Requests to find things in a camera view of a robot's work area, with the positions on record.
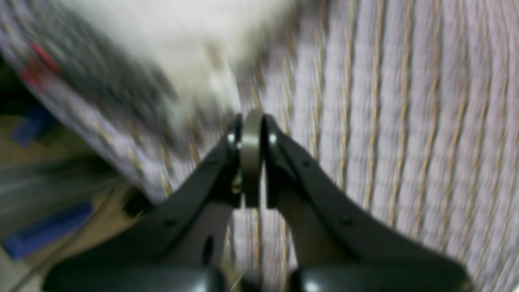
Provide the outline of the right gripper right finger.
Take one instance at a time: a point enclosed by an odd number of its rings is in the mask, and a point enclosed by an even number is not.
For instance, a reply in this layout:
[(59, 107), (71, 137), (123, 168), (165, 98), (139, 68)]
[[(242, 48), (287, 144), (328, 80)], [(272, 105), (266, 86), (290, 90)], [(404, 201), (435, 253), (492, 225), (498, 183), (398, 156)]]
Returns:
[(298, 262), (289, 291), (473, 291), (463, 264), (360, 208), (269, 115), (262, 123), (262, 146), (267, 205), (289, 224)]

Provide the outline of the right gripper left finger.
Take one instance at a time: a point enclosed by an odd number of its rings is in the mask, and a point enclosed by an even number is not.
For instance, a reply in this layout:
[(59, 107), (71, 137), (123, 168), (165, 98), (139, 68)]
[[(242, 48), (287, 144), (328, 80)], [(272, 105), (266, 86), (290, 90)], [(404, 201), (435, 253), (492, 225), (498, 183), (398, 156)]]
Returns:
[(260, 205), (263, 111), (238, 115), (170, 198), (115, 237), (53, 266), (45, 292), (230, 292), (221, 268), (235, 209)]

